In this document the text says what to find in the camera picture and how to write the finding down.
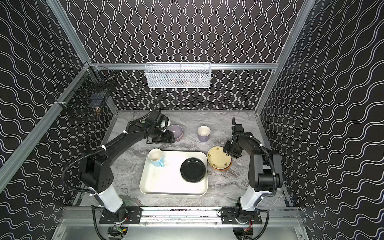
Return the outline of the cream floral plate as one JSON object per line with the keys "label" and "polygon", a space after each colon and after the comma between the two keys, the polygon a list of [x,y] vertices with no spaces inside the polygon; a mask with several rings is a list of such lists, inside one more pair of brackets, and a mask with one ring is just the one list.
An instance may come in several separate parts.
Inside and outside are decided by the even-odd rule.
{"label": "cream floral plate", "polygon": [[207,154],[208,163],[219,169],[232,165],[232,157],[223,152],[223,147],[212,147]]}

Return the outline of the light blue ceramic mug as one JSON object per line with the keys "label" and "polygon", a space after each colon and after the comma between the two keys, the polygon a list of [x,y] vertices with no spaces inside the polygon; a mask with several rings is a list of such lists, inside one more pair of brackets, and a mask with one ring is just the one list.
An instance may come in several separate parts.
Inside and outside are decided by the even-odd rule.
{"label": "light blue ceramic mug", "polygon": [[152,149],[148,154],[148,159],[156,167],[164,167],[163,151],[160,149]]}

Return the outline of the black round plate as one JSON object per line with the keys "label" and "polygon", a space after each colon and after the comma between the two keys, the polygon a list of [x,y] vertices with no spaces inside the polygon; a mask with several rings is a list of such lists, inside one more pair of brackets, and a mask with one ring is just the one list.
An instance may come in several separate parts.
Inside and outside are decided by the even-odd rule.
{"label": "black round plate", "polygon": [[188,158],[181,164],[182,178],[189,183],[198,183],[206,175],[206,166],[198,158]]}

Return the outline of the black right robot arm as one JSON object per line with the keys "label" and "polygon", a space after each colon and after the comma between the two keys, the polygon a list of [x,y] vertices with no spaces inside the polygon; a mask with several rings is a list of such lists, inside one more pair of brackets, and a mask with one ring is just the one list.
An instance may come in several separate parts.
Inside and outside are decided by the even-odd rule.
{"label": "black right robot arm", "polygon": [[258,204],[263,198],[272,198],[283,185],[281,154],[265,147],[251,132],[245,132],[241,124],[232,118],[232,136],[223,152],[240,158],[243,151],[250,156],[249,187],[235,204],[235,219],[249,223],[256,218]]}

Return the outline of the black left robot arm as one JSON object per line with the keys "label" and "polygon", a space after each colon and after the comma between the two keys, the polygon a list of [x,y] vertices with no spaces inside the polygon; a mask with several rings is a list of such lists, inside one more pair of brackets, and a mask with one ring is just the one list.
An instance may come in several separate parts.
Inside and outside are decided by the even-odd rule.
{"label": "black left robot arm", "polygon": [[[172,144],[176,139],[167,128],[170,120],[162,113],[159,100],[155,100],[149,112],[130,121],[117,137],[101,145],[93,152],[83,154],[70,163],[61,175],[62,185],[71,191],[89,193],[94,196],[114,222],[122,223],[127,218],[126,204],[117,194],[114,186],[112,164],[130,147],[146,140],[147,144]],[[71,186],[66,179],[67,172],[79,165],[79,178],[86,188]]]}

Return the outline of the cream plastic bin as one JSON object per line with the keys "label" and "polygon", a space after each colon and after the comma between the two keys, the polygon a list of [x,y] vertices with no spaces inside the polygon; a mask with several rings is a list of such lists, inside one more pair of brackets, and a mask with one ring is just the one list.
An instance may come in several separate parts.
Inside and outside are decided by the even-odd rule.
{"label": "cream plastic bin", "polygon": [[164,167],[153,164],[146,157],[140,181],[140,190],[145,195],[199,198],[208,190],[207,170],[204,177],[196,183],[186,181],[182,177],[181,166],[188,158],[197,158],[205,167],[208,166],[207,156],[202,152],[163,151]]}

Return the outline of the lilac ceramic bowl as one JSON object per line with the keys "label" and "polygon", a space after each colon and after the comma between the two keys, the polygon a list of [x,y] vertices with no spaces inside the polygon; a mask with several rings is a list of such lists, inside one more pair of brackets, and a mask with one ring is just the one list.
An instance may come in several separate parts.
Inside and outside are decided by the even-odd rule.
{"label": "lilac ceramic bowl", "polygon": [[168,131],[174,134],[175,141],[180,141],[184,136],[184,129],[180,125],[170,125]]}

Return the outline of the orange plate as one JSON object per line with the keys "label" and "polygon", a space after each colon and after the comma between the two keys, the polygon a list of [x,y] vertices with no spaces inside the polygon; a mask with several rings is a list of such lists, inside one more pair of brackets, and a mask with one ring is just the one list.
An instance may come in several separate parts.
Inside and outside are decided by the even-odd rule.
{"label": "orange plate", "polygon": [[230,169],[231,166],[227,166],[226,168],[223,168],[223,169],[219,169],[219,168],[216,168],[214,166],[211,166],[212,169],[216,170],[216,171],[227,171]]}

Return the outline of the purple ceramic mug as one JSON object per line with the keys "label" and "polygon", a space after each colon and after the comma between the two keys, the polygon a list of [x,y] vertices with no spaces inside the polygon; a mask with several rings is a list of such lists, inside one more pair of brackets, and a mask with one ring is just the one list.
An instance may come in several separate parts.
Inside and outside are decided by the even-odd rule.
{"label": "purple ceramic mug", "polygon": [[206,143],[210,139],[211,129],[208,126],[198,128],[198,139],[201,143]]}

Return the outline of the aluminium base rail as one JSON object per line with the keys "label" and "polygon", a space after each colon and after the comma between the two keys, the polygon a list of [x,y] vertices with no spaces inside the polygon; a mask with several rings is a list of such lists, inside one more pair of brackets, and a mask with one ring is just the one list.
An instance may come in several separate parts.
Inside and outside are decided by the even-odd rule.
{"label": "aluminium base rail", "polygon": [[[270,213],[269,227],[299,227],[301,214],[297,208],[264,208]],[[260,227],[266,222],[266,214],[256,214],[256,219],[236,219],[235,211],[220,207],[132,207],[124,227]]]}

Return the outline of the aluminium frame corner post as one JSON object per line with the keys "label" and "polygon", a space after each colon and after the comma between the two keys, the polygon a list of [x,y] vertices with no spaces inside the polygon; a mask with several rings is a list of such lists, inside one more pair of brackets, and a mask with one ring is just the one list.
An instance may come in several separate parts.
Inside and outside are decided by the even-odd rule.
{"label": "aluminium frame corner post", "polygon": [[74,26],[72,25],[65,9],[58,0],[47,0],[46,1],[51,11],[58,20],[61,28],[64,30],[69,42],[73,46],[79,59],[82,63],[91,63],[91,57],[88,55],[84,45],[82,44]]}

